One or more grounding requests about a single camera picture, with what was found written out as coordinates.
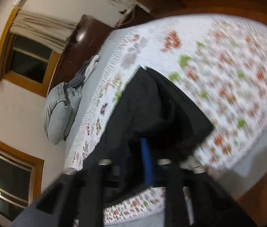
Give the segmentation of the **wooden framed window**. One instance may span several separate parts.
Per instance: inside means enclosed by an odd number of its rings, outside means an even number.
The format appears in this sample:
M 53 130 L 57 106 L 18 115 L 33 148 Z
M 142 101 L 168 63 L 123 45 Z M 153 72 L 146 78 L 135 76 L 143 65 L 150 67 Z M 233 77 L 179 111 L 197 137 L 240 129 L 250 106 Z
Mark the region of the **wooden framed window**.
M 0 82 L 5 79 L 42 97 L 47 96 L 60 54 L 10 32 L 20 11 L 11 11 L 0 39 Z
M 0 141 L 0 215 L 13 221 L 41 193 L 44 160 Z

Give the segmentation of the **grey and white clothes pile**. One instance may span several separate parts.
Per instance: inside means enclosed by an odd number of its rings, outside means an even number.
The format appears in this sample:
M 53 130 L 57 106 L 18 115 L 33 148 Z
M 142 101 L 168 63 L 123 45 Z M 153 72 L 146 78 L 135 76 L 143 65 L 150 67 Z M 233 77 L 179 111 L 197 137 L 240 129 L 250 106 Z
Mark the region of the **grey and white clothes pile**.
M 83 63 L 83 66 L 75 73 L 74 77 L 68 82 L 68 86 L 72 88 L 79 88 L 84 85 L 88 77 L 95 70 L 100 56 L 94 55 Z

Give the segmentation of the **black pants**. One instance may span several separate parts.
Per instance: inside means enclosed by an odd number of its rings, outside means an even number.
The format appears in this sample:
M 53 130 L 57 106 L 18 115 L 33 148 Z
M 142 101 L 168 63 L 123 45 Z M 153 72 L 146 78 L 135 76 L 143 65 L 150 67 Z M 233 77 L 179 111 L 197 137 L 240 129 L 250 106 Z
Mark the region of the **black pants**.
M 213 129 L 178 87 L 157 71 L 140 68 L 83 167 L 89 169 L 102 159 L 112 161 L 118 185 L 106 187 L 104 204 L 117 204 L 147 187 L 164 186 L 167 173 L 157 161 L 184 161 Z

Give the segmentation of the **lower wooden framed window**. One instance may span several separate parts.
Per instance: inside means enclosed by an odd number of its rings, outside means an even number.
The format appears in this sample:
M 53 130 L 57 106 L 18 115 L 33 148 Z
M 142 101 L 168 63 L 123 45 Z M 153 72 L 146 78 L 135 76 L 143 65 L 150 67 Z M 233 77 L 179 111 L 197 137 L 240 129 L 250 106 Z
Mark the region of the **lower wooden framed window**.
M 0 141 L 0 215 L 13 221 L 41 193 L 44 160 Z

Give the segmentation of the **grey pillow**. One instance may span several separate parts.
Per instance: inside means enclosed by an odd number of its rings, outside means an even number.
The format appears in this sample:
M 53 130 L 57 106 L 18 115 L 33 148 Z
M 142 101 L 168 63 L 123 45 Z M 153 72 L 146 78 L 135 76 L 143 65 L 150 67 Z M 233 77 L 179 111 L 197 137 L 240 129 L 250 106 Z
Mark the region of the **grey pillow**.
M 57 145 L 68 137 L 83 96 L 81 90 L 62 82 L 49 92 L 43 109 L 43 129 L 51 144 Z

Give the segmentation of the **beige curtain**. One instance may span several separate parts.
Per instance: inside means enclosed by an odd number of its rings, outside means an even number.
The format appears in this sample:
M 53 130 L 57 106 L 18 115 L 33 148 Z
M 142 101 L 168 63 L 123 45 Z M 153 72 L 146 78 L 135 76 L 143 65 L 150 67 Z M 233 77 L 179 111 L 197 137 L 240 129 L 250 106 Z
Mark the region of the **beige curtain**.
M 20 10 L 9 29 L 61 54 L 77 28 L 77 23 Z

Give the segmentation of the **floral quilted bedspread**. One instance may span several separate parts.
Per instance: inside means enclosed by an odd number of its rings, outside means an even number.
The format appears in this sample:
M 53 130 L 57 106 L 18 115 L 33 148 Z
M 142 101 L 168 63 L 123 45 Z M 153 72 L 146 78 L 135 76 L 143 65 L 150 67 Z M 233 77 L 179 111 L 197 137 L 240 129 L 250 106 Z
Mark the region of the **floral quilted bedspread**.
M 267 35 L 223 16 L 112 33 L 67 140 L 77 226 L 254 226 L 215 178 L 267 128 Z

